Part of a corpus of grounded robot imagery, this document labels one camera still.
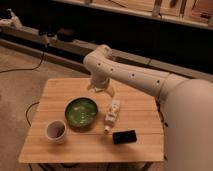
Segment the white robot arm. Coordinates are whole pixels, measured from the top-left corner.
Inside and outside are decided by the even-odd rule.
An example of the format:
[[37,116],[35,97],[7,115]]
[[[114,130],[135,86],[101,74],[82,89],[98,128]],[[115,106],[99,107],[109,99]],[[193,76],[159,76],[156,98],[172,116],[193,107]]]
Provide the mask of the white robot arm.
[[114,79],[160,103],[164,121],[164,171],[213,171],[213,83],[115,62],[100,45],[83,64],[91,84],[105,89]]

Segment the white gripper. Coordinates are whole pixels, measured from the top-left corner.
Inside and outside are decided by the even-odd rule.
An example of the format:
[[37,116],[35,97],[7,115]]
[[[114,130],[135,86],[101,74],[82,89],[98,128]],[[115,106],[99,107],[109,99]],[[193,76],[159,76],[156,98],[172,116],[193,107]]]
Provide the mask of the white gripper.
[[[109,86],[110,79],[103,74],[95,74],[91,75],[91,84],[87,86],[87,90],[101,89],[105,90]],[[115,90],[112,86],[109,86],[105,92],[113,98],[115,96]]]

